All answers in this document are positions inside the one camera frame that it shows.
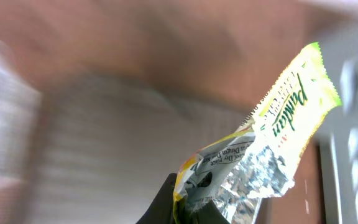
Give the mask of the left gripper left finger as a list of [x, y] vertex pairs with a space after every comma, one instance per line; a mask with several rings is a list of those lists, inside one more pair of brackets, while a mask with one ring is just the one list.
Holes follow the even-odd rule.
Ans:
[[149, 208], [136, 224], [175, 224], [173, 217], [173, 190], [176, 179], [176, 173], [168, 175]]

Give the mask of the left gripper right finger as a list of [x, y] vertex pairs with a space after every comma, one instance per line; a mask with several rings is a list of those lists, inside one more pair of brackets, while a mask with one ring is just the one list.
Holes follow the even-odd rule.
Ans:
[[229, 222], [221, 215], [215, 204], [210, 201], [202, 209], [195, 213], [195, 221], [197, 224], [229, 224]]

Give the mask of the green snack wrapper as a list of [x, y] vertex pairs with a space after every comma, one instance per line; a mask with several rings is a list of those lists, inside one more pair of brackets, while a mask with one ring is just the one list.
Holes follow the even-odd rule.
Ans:
[[177, 223], [254, 223], [264, 198], [294, 186], [301, 157], [326, 115], [341, 104], [317, 42], [305, 46], [242, 124], [198, 150], [178, 171]]

